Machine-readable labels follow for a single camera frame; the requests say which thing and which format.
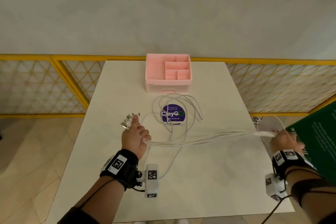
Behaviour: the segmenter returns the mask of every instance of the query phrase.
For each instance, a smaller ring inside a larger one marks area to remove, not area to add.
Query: lattice panel
[[[71,77],[90,101],[105,61],[62,61]]]
[[[227,64],[249,112],[309,112],[336,93],[336,66]]]
[[[0,60],[0,113],[85,113],[48,61]]]

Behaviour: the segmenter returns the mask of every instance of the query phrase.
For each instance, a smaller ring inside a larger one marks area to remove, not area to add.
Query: purple sticker
[[[163,107],[161,110],[161,118],[163,122],[167,122],[167,116],[168,116],[168,123],[170,121],[173,121],[173,124],[180,124],[175,122],[182,122],[186,118],[186,113],[183,110],[182,107],[175,104],[169,104],[168,112],[167,112],[167,106]]]

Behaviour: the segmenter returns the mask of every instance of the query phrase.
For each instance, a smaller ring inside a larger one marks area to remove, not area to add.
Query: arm
[[[302,142],[296,141],[296,135],[288,133],[287,131],[280,131],[278,135],[271,140],[271,150],[275,153],[278,150],[292,149],[303,155],[303,148],[305,145]],[[302,169],[292,171],[287,176],[287,182],[292,187],[296,182],[308,179],[321,179],[321,177],[310,169],[304,167],[289,167],[286,174],[293,169]],[[322,187],[313,188],[310,191],[326,191],[336,193],[336,187]],[[301,205],[305,213],[310,218],[313,224],[320,223],[324,218],[336,212],[336,194],[323,194],[323,193],[306,193],[301,201]]]
[[[149,131],[139,123],[139,118],[134,115],[129,130],[125,130],[121,136],[122,149],[129,150],[141,159],[146,152],[147,144],[144,141],[151,140]],[[119,208],[124,195],[124,186],[110,176],[100,177],[89,191],[77,202],[74,209],[81,209],[95,221],[92,223],[111,224]],[[72,223],[76,216],[63,217],[60,224]]]

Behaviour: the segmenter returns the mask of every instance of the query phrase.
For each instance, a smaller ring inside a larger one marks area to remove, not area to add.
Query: hand
[[[139,117],[134,115],[130,128],[121,135],[121,148],[133,152],[140,160],[147,149],[147,144],[144,142],[151,139],[149,131],[140,125]]]
[[[296,141],[296,134],[289,133],[286,130],[281,130],[276,137],[273,137],[270,142],[270,147],[272,150],[272,153],[275,153],[276,151],[282,151],[282,150],[289,150],[292,149],[293,151],[298,152],[302,156],[303,148],[305,147],[305,144],[303,142],[297,142]]]

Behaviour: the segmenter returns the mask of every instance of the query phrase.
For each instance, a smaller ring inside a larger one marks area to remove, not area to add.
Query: left hand
[[[144,142],[151,139],[149,131],[140,125],[139,117],[134,115],[130,128],[121,135],[121,148],[133,152],[140,160],[147,149],[147,144]]]

